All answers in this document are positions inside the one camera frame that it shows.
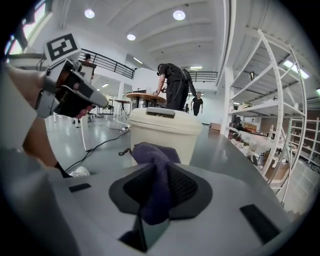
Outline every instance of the lid handle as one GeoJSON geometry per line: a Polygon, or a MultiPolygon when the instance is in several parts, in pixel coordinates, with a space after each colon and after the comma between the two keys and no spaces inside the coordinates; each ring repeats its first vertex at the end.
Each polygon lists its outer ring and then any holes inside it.
{"type": "Polygon", "coordinates": [[[172,109],[160,108],[160,107],[148,107],[146,114],[150,116],[164,117],[164,118],[175,118],[175,111],[172,109]]]}

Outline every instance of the sock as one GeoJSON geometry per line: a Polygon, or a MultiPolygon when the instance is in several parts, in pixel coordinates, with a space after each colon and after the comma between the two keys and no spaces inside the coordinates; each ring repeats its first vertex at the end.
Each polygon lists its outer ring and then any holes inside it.
{"type": "Polygon", "coordinates": [[[62,168],[62,166],[60,165],[59,162],[56,162],[56,165],[54,167],[59,169],[59,171],[62,174],[62,177],[64,177],[64,178],[72,178],[72,176],[70,176],[68,173],[66,173],[66,171],[62,168]]]}

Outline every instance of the black t-shirt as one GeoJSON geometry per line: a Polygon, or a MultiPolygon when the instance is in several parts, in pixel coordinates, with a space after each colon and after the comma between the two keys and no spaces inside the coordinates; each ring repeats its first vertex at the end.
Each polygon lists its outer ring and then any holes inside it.
{"type": "Polygon", "coordinates": [[[170,84],[175,81],[180,82],[180,80],[182,78],[181,69],[171,63],[163,64],[160,67],[159,74],[160,75],[165,74],[167,84],[170,84]]]}
{"type": "Polygon", "coordinates": [[[193,108],[194,109],[199,109],[200,105],[204,103],[202,98],[197,98],[197,97],[194,97],[192,101],[193,101],[193,108]]]}

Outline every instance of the beige plastic container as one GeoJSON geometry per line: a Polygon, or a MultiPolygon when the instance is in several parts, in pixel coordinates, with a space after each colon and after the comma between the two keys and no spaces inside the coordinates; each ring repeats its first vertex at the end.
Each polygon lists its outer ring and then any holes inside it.
{"type": "Polygon", "coordinates": [[[131,149],[141,142],[174,148],[182,164],[190,163],[202,124],[182,111],[148,107],[130,114],[131,149]]]}

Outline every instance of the dark blue cloth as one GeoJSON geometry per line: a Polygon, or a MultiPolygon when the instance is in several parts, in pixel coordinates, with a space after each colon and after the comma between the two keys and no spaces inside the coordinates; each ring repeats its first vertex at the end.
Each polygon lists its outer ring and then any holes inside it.
{"type": "Polygon", "coordinates": [[[167,163],[180,163],[179,156],[174,148],[146,142],[135,145],[131,155],[138,164],[154,163],[156,166],[151,194],[141,207],[141,217],[149,225],[162,223],[169,218],[171,208],[167,163]]]}

